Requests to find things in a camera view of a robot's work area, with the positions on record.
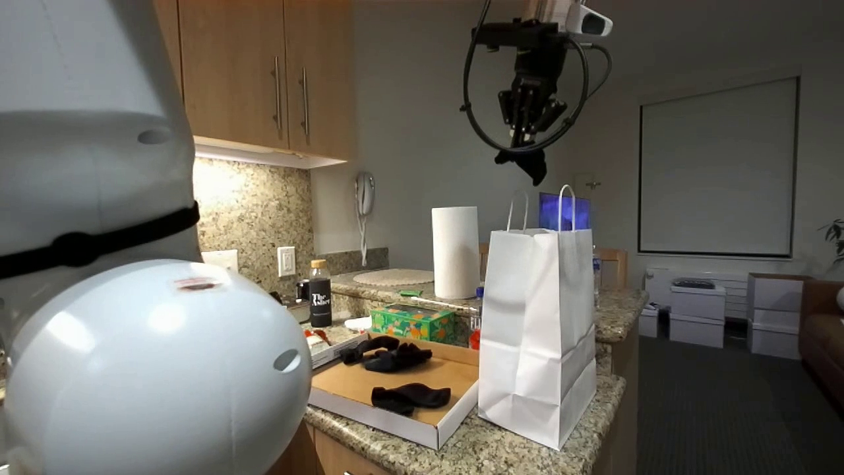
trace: shopping bag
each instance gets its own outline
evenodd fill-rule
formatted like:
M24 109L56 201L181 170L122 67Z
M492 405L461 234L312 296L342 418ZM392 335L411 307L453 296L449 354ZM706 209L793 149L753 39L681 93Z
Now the shopping bag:
M594 399L594 372L591 230L492 230L479 332L479 414L558 449Z

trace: electrical outlet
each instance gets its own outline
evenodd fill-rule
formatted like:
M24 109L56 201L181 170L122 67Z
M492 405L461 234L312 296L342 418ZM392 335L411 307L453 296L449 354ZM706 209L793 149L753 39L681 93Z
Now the electrical outlet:
M236 273L236 252L235 248L229 248L229 252L205 252L204 262L214 265L214 266L225 266L229 273Z
M275 248L276 275L293 277L296 275L296 245L280 245Z

